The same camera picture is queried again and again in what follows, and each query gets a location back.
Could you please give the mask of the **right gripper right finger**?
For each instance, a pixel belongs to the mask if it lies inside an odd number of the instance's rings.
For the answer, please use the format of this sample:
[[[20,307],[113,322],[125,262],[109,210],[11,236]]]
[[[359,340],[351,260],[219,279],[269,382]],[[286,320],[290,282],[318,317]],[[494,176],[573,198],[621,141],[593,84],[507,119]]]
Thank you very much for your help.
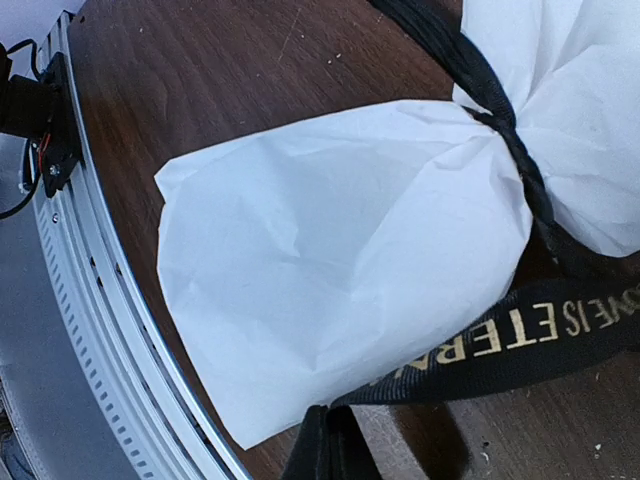
[[[382,476],[352,409],[338,407],[328,414],[332,479],[381,480]]]

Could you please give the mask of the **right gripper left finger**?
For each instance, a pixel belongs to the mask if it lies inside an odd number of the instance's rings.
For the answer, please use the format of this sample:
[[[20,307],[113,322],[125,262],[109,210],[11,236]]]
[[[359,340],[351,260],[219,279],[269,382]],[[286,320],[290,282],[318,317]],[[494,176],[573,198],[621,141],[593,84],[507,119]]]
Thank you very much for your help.
[[[281,475],[282,480],[330,478],[330,433],[326,406],[310,407]]]

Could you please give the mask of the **white wrapping paper sheet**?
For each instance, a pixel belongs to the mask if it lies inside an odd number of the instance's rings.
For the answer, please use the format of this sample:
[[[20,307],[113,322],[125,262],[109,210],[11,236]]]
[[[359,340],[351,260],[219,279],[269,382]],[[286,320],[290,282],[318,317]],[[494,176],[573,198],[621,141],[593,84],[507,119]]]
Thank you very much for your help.
[[[157,273],[243,448],[312,406],[471,398],[639,340],[639,5],[376,8],[451,75],[170,160]]]

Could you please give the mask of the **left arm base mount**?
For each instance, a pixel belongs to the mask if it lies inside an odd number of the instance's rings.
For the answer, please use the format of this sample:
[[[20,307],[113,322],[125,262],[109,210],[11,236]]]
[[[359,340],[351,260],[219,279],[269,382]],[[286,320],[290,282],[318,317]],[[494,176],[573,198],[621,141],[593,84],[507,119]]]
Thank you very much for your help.
[[[1,50],[1,132],[38,144],[37,169],[52,198],[83,160],[67,57],[55,53],[34,80],[11,72],[9,55],[18,49]]]

